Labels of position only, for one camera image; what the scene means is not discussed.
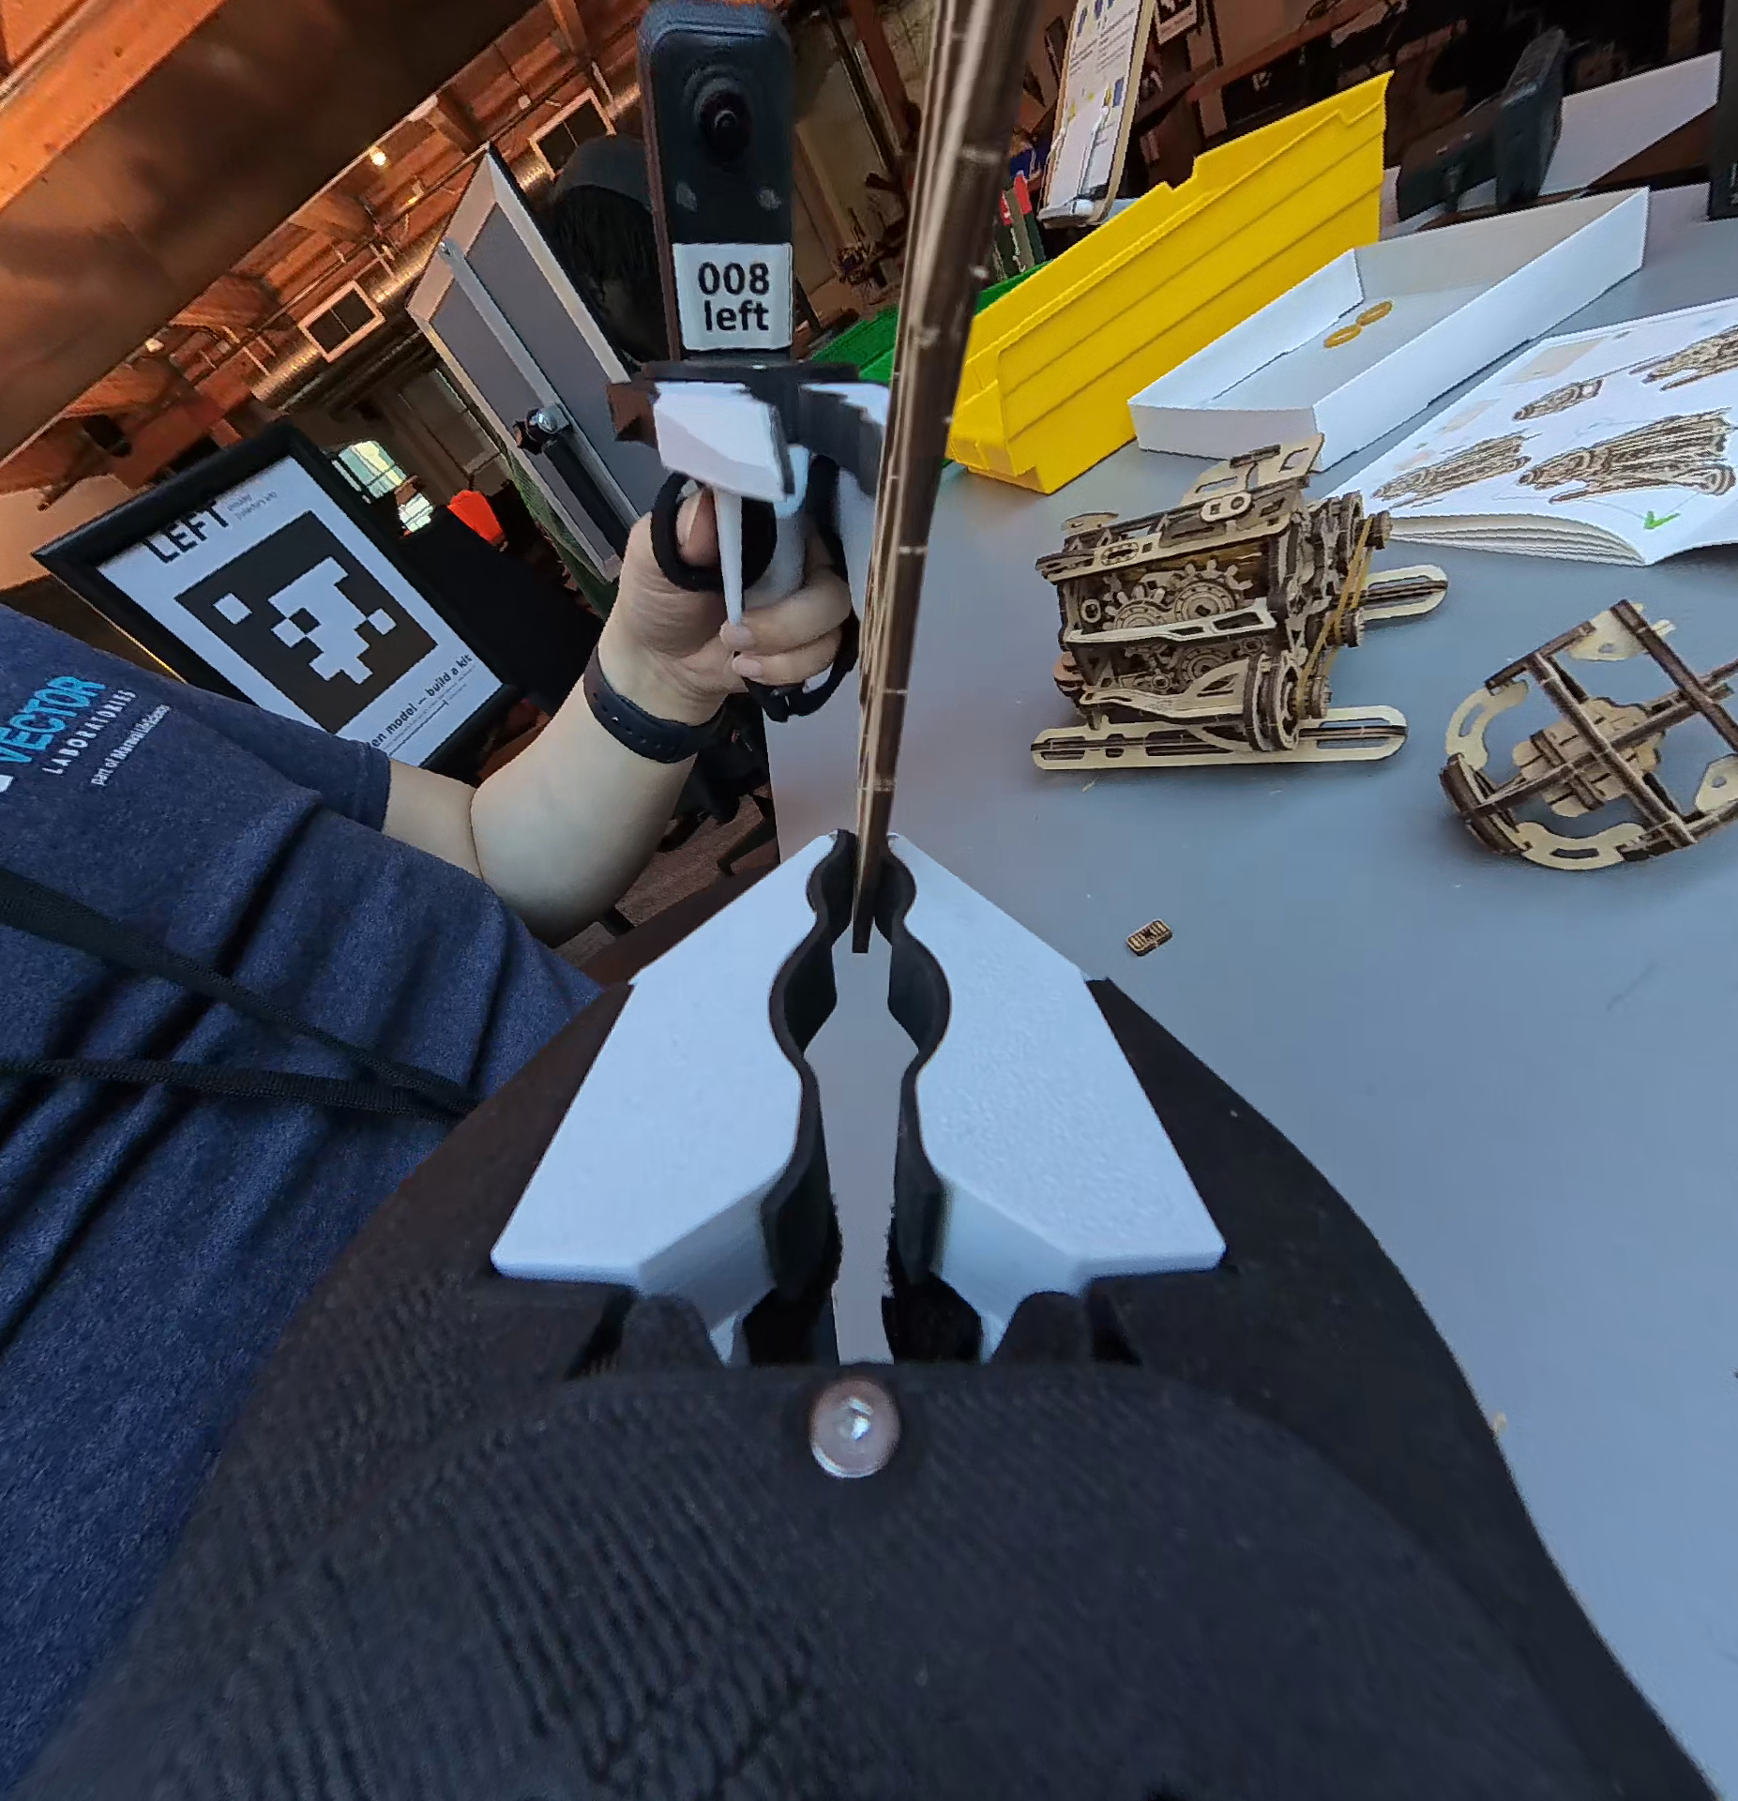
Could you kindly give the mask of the black wrist band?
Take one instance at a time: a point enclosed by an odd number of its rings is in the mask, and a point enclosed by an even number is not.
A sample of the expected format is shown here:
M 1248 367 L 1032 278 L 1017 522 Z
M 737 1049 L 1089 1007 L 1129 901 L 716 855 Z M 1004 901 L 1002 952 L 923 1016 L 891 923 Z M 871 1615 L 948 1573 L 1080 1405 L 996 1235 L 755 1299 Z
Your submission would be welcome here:
M 611 685 L 601 652 L 594 651 L 581 677 L 581 693 L 594 722 L 623 749 L 661 766 L 696 760 L 726 736 L 725 704 L 697 724 L 659 717 Z

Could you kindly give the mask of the green plastic bin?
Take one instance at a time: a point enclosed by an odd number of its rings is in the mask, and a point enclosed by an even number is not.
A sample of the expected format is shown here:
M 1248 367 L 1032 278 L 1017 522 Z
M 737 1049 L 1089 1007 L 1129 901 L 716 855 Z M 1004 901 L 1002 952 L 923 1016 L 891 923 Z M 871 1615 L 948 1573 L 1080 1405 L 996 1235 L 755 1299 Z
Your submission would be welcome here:
M 1037 264 L 1034 269 L 1020 269 L 1008 279 L 989 283 L 976 298 L 973 313 L 988 310 L 991 304 L 998 304 L 1006 294 L 1014 291 L 1032 275 L 1043 272 L 1046 268 Z M 875 381 L 879 385 L 889 385 L 894 371 L 898 330 L 900 307 L 894 302 L 894 298 L 891 298 L 889 304 L 882 307 L 875 315 L 864 317 L 854 326 L 831 334 L 826 339 L 817 339 L 810 349 L 804 351 L 804 360 L 848 367 L 851 371 L 854 371 L 854 377 L 859 381 Z

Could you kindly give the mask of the grey partition panel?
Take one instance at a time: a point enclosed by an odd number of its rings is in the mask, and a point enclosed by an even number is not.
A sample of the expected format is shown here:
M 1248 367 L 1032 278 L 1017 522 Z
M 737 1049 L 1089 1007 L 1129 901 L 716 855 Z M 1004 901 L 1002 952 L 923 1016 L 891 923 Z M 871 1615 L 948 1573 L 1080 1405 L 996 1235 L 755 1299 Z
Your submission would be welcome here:
M 648 446 L 617 437 L 608 387 L 627 367 L 498 149 L 480 155 L 409 313 L 513 471 L 533 481 L 546 524 L 616 580 L 663 463 Z

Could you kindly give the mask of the curved wooden frame assembly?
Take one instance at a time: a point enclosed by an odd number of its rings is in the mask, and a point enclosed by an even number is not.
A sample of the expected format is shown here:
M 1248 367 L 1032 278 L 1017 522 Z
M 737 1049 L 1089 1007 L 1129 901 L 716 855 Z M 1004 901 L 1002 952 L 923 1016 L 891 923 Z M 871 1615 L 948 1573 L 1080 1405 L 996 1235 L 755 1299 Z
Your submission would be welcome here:
M 1441 772 L 1469 835 L 1536 867 L 1595 872 L 1689 850 L 1738 822 L 1738 656 L 1696 671 L 1629 601 L 1494 673 L 1457 708 Z M 1570 662 L 1646 661 L 1668 689 L 1614 700 L 1583 688 Z M 1723 756 L 1689 802 L 1662 777 L 1666 742 L 1706 724 Z

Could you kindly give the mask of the white cardboard tray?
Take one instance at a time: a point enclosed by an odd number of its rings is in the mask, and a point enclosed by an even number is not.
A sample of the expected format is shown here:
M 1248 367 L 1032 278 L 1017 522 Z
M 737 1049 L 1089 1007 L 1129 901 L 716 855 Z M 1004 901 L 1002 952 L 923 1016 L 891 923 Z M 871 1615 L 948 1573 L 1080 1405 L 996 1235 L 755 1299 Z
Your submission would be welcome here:
M 1648 208 L 1594 195 L 1350 250 L 1134 394 L 1137 443 L 1221 462 L 1322 437 L 1317 466 L 1345 462 L 1633 275 Z

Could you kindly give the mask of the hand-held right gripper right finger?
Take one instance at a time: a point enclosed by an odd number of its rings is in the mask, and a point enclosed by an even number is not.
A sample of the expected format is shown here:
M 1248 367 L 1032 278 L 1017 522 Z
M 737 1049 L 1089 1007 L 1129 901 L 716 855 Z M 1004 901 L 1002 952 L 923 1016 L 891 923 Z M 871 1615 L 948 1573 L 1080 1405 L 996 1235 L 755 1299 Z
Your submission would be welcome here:
M 1023 1302 L 1226 1253 L 1097 985 L 911 841 L 877 897 L 903 1072 L 883 1332 L 988 1357 Z

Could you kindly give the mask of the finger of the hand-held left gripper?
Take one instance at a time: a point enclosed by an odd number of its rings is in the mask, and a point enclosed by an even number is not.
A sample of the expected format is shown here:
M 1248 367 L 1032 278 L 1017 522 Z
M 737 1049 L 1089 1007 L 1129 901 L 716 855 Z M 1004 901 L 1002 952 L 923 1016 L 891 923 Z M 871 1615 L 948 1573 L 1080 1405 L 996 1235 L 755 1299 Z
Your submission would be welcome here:
M 804 504 L 804 452 L 791 449 L 777 407 L 739 382 L 661 381 L 655 438 L 671 474 L 769 506 Z
M 874 381 L 806 381 L 796 391 L 796 443 L 848 474 L 877 474 L 891 387 Z

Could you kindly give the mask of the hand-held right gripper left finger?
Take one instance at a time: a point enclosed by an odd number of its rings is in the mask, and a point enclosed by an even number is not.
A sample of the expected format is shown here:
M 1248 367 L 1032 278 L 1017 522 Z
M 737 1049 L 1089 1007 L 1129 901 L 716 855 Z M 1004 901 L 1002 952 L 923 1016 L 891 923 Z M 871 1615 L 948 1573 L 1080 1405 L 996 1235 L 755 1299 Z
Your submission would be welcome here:
M 504 1278 L 693 1305 L 751 1362 L 835 1356 L 843 1237 L 806 1058 L 835 1013 L 858 843 L 821 837 L 621 992 L 493 1247 Z

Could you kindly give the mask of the printed paper sign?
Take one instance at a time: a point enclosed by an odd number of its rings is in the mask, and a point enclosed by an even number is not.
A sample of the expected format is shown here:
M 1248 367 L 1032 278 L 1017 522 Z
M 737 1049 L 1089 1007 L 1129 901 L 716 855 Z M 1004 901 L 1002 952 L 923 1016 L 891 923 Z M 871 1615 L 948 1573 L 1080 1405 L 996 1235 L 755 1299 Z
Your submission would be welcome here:
M 1080 2 L 1068 14 L 1041 226 L 1092 226 L 1117 198 L 1152 11 L 1152 2 Z

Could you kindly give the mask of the wooden model frame part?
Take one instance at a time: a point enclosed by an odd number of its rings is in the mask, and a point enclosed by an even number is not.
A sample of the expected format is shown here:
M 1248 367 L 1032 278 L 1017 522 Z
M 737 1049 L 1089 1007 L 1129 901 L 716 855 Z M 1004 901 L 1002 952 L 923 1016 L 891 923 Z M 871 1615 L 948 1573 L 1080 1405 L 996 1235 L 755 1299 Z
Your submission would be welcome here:
M 1034 21 L 1037 2 L 944 2 L 935 21 L 861 617 L 854 952 L 874 935 L 928 539 Z

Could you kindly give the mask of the instruction booklet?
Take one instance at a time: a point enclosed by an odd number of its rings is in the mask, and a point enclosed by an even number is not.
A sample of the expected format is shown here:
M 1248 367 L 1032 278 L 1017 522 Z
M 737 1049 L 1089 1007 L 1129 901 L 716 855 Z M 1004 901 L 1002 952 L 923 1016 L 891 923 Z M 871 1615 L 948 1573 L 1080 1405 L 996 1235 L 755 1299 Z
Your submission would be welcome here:
M 1441 548 L 1652 567 L 1738 546 L 1738 298 L 1531 345 L 1344 488 Z

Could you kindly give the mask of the yellow plastic bin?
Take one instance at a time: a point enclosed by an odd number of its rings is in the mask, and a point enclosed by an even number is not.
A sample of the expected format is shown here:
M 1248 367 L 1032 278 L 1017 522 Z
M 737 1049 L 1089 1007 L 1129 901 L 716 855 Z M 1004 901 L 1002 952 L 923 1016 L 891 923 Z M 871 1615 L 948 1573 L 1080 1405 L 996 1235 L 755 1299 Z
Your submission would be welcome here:
M 1137 394 L 1376 241 L 1388 82 L 1213 147 L 981 310 L 948 455 L 1059 491 L 1134 438 Z

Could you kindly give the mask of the person's left hand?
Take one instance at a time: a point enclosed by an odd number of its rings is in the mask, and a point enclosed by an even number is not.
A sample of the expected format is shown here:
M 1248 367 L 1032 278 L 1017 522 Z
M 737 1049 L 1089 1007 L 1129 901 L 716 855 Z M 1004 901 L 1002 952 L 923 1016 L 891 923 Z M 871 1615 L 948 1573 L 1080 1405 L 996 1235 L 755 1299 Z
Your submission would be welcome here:
M 663 573 L 650 519 L 639 519 L 599 659 L 608 688 L 646 715 L 701 724 L 747 683 L 808 688 L 836 661 L 854 619 L 848 583 L 808 537 L 806 577 L 791 597 L 732 623 L 721 594 L 683 589 Z

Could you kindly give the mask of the black office chair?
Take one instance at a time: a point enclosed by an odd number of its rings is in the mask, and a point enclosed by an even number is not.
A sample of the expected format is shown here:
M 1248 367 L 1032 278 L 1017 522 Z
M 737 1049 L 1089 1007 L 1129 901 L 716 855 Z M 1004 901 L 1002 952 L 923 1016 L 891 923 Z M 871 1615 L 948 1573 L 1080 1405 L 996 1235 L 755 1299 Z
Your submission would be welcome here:
M 633 367 L 671 358 L 648 155 L 631 134 L 575 149 L 545 201 L 542 232 L 608 343 Z

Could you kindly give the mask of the black framed marker sign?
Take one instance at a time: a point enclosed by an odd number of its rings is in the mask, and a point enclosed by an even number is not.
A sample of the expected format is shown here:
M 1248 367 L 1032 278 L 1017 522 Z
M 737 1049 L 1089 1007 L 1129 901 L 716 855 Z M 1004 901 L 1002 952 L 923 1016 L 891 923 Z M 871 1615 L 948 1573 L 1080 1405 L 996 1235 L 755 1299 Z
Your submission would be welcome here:
M 467 767 L 521 693 L 289 420 L 35 558 L 179 679 L 419 767 Z

